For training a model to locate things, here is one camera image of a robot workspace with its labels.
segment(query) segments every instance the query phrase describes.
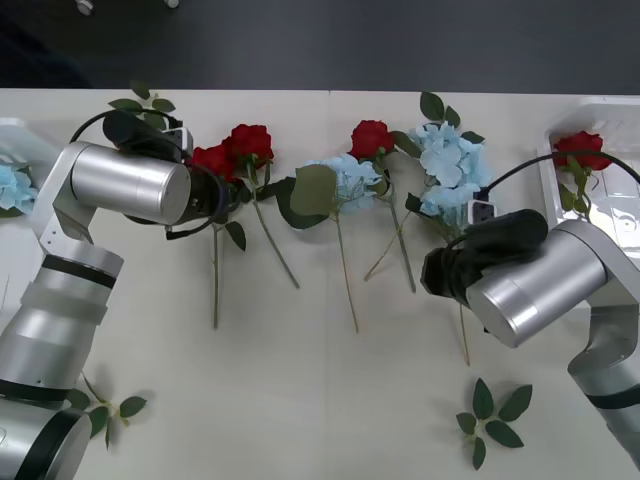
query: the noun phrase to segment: white table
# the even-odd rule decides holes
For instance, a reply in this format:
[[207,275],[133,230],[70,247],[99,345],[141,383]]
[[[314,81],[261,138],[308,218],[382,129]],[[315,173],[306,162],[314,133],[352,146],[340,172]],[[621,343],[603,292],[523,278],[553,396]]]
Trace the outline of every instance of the white table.
[[[105,109],[118,91],[0,91],[0,116],[16,116],[60,141]],[[193,132],[215,145],[238,123],[273,135],[274,178],[346,151],[361,119],[394,129],[421,120],[418,94],[352,92],[162,92]],[[544,127],[576,97],[446,94],[464,125],[487,138],[496,173],[534,154]],[[104,142],[100,128],[83,139]],[[420,168],[401,156],[400,186],[419,192]],[[531,168],[496,190],[508,210],[543,211]],[[637,478],[566,366],[585,345],[586,321],[556,322],[517,350],[482,332],[468,314],[466,367],[457,306],[412,294],[399,248],[369,283],[361,278],[389,241],[382,206],[344,219],[347,260],[361,333],[350,317],[333,224],[292,231],[277,207],[266,221],[302,284],[295,291],[250,208],[239,214],[247,252],[224,244],[221,324],[210,325],[210,234],[168,243],[157,228],[101,212],[92,231],[125,258],[87,374],[114,401],[143,392],[149,408],[120,429],[107,453],[91,442],[77,478],[423,480]],[[414,272],[437,239],[417,219],[406,240]],[[0,225],[0,287],[11,273],[6,324],[39,257],[29,233]],[[525,448],[489,441],[479,472],[463,451],[455,414],[469,408],[478,376],[500,394],[532,383],[531,408],[514,428]]]

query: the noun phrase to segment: white plastic basket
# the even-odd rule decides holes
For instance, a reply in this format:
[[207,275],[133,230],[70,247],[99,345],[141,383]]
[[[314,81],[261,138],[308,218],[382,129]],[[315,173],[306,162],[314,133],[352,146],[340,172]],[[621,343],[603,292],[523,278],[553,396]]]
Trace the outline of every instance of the white plastic basket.
[[[640,171],[640,98],[589,97],[580,101],[545,132],[538,154],[551,153],[555,139],[581,130],[600,134],[603,151]],[[577,218],[575,213],[562,210],[553,161],[541,162],[539,166],[549,228]],[[605,231],[640,269],[639,185],[617,165],[594,175],[597,186],[593,188],[596,182],[587,186],[593,202],[591,222]]]

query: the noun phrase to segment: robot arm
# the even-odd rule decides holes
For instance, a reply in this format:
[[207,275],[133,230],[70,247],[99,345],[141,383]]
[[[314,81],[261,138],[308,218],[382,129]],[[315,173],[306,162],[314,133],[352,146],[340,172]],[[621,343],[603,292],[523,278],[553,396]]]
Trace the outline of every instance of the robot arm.
[[[427,257],[425,271],[441,254],[442,249]],[[464,297],[445,296],[468,304],[484,327],[512,348],[587,300],[589,342],[569,364],[569,374],[640,468],[640,272],[631,260],[602,230],[571,220],[551,230],[533,255],[478,276],[467,275],[472,281]],[[423,284],[437,290],[438,282],[425,274]]]
[[[122,133],[115,130],[115,136]],[[182,147],[171,147],[170,134],[155,131],[152,136],[166,136],[152,139],[151,146],[188,155],[183,147],[189,148],[189,135],[181,130]],[[148,143],[145,149],[153,153]],[[88,227],[96,210],[171,226],[219,209],[211,198],[219,198],[212,190],[220,183],[197,187],[207,183],[207,174],[169,155],[133,154],[126,145],[131,142],[123,142],[120,150],[72,143],[40,188],[30,222],[44,261],[0,336],[0,480],[70,480],[89,441],[87,416],[62,407],[87,360],[123,264],[93,244]]]

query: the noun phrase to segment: flower stem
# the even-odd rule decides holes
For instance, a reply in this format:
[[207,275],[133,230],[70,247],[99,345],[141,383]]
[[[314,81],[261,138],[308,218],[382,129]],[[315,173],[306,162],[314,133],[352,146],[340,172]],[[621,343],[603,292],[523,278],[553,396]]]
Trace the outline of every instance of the flower stem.
[[344,270],[344,281],[347,284],[347,296],[349,297],[349,306],[351,307],[351,315],[353,316],[353,323],[356,326],[356,333],[360,332],[358,328],[358,319],[356,318],[356,311],[353,308],[353,300],[351,298],[351,288],[349,287],[349,276],[347,275],[347,262],[344,259],[344,245],[342,242],[342,230],[340,229],[340,214],[336,214],[336,225],[338,226],[338,240],[340,241],[340,254],[342,255],[342,269]]
[[389,204],[391,207],[391,216],[393,217],[393,225],[396,227],[396,232],[398,232],[398,241],[400,242],[400,250],[402,251],[402,257],[404,258],[404,266],[407,269],[407,275],[409,276],[409,285],[411,286],[411,291],[416,293],[416,282],[413,280],[413,272],[411,272],[411,264],[409,263],[409,255],[407,254],[407,247],[404,244],[404,237],[402,236],[402,225],[404,225],[404,221],[409,216],[405,215],[402,220],[402,225],[398,223],[398,215],[396,214],[396,208],[393,206],[393,201]]
[[213,226],[213,329],[218,328],[218,228]]
[[471,357],[469,356],[469,345],[467,345],[467,331],[464,328],[464,315],[462,313],[462,304],[458,304],[460,306],[460,326],[462,327],[462,343],[464,344],[464,361],[467,364],[467,367],[471,366]]
[[[373,272],[375,271],[375,269],[378,268],[378,265],[380,265],[380,262],[382,261],[382,259],[387,255],[387,253],[389,253],[389,250],[391,250],[391,247],[393,246],[393,242],[395,242],[396,238],[399,237],[400,232],[402,231],[402,226],[404,225],[404,222],[407,220],[407,218],[409,218],[410,214],[411,214],[411,212],[407,212],[405,217],[402,219],[402,223],[400,225],[397,225],[397,217],[394,215],[394,223],[396,224],[396,231],[393,234],[393,237],[391,238],[391,241],[387,245],[387,248],[384,250],[384,253],[382,254],[382,256],[378,259],[378,261],[376,263],[373,264],[373,267],[371,267],[371,269],[364,276],[364,281],[365,282],[369,281],[369,279],[371,278],[371,275],[373,275]],[[412,280],[412,284],[413,284],[413,275],[410,274],[409,278]],[[415,293],[415,284],[413,285],[412,290]]]
[[293,273],[291,272],[289,265],[287,265],[287,262],[284,261],[284,257],[280,253],[280,250],[278,249],[276,242],[273,240],[273,237],[271,236],[271,233],[269,232],[267,225],[264,223],[264,218],[262,218],[262,212],[260,211],[260,207],[258,207],[258,200],[256,198],[256,194],[257,194],[256,185],[253,183],[253,180],[252,180],[251,168],[252,168],[252,165],[247,164],[247,172],[249,173],[249,184],[251,185],[251,203],[253,203],[253,207],[256,209],[256,213],[258,214],[258,220],[260,220],[260,225],[262,225],[262,229],[264,230],[264,233],[267,235],[267,239],[269,240],[269,243],[275,250],[276,255],[278,255],[278,259],[280,260],[280,263],[286,270],[287,275],[289,275],[289,278],[291,279],[291,282],[293,282],[293,285],[296,288],[300,288],[300,284],[296,280],[296,277],[293,276]]

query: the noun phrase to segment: gray carpet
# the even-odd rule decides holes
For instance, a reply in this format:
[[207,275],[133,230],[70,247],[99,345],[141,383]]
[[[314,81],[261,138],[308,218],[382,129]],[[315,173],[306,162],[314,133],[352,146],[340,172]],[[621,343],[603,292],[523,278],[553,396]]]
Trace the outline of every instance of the gray carpet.
[[634,0],[0,0],[97,88],[638,94]]

